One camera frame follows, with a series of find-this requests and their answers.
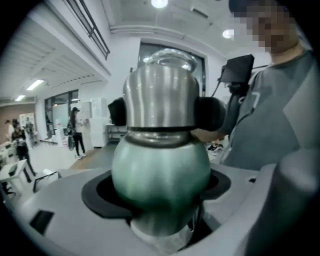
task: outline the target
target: gray shirt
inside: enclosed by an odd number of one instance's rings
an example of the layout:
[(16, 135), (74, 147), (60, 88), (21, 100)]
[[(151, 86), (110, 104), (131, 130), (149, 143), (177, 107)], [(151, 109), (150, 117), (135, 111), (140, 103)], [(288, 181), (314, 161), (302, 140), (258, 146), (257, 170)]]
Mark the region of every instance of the gray shirt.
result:
[(241, 104), (233, 97), (221, 131), (222, 163), (260, 170), (300, 148), (320, 145), (320, 73), (313, 53), (260, 71)]

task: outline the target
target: floor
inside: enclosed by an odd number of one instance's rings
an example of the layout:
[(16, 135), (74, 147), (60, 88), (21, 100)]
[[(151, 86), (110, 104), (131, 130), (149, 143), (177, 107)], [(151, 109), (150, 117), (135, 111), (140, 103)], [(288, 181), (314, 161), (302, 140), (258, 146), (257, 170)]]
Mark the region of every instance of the floor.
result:
[(29, 150), (29, 155), (36, 173), (41, 173), (44, 169), (68, 169), (77, 161), (75, 149), (70, 151), (67, 147), (59, 147), (58, 144), (50, 142), (40, 142)]

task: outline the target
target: white table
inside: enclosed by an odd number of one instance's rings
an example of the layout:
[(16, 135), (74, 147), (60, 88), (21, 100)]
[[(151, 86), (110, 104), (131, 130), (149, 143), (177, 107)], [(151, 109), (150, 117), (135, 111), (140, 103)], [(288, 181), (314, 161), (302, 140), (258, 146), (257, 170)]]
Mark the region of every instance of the white table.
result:
[[(17, 164), (15, 174), (13, 176), (9, 176), (9, 171), (13, 165)], [(28, 171), (29, 166), (27, 165), (27, 160), (21, 160), (19, 162), (7, 164), (0, 170), (0, 183), (3, 182), (10, 182), (12, 185), (12, 188), (15, 192), (18, 192), (22, 195), (22, 192), (27, 189), (27, 186), (25, 182), (22, 180), (21, 173), (23, 172), (24, 168), (26, 169), (27, 173), (30, 177), (31, 173)]]

